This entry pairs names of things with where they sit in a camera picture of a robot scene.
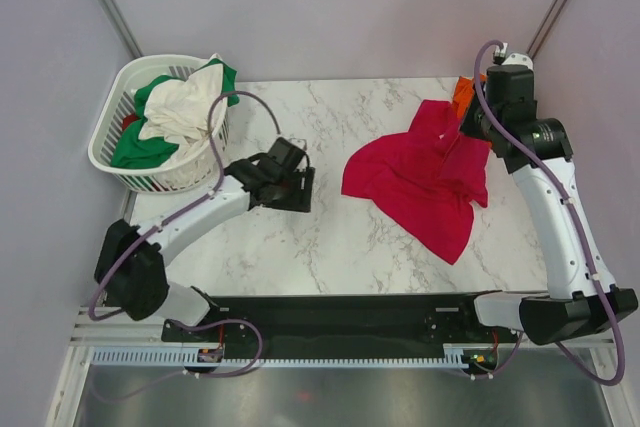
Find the pink t shirt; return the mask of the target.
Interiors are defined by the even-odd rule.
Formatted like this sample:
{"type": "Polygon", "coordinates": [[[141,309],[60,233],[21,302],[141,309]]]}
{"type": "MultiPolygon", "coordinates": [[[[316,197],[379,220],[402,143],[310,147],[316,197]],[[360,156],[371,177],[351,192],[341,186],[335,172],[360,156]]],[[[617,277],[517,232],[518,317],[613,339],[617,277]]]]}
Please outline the pink t shirt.
{"type": "Polygon", "coordinates": [[[406,132],[380,137],[347,161],[341,193],[372,201],[450,265],[465,250],[475,204],[488,206],[489,144],[462,135],[446,101],[423,101],[406,132]]]}

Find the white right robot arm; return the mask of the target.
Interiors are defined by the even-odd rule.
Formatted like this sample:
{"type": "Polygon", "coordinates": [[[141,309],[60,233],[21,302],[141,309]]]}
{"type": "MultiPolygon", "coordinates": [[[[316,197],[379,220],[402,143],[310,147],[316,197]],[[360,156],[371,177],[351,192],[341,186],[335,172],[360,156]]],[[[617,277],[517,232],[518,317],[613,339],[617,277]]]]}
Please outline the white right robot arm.
{"type": "Polygon", "coordinates": [[[537,116],[532,60],[502,43],[494,48],[460,131],[489,143],[523,195],[543,253],[546,289],[480,294],[458,315],[459,331],[477,341],[494,327],[510,328],[547,345],[615,329],[637,310],[638,299],[618,287],[600,256],[566,130],[555,118],[537,116]]]}

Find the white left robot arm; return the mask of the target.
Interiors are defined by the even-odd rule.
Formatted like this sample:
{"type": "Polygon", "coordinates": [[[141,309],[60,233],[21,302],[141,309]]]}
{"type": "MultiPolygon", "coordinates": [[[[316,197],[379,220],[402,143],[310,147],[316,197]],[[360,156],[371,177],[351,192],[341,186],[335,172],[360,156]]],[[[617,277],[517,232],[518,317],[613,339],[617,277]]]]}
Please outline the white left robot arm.
{"type": "Polygon", "coordinates": [[[310,212],[314,175],[305,149],[279,137],[268,152],[229,164],[211,189],[181,209],[139,225],[117,220],[97,261],[97,292],[133,321],[158,315],[198,340],[211,339],[220,325],[213,300],[168,280],[167,267],[204,234],[255,207],[310,212]]]}

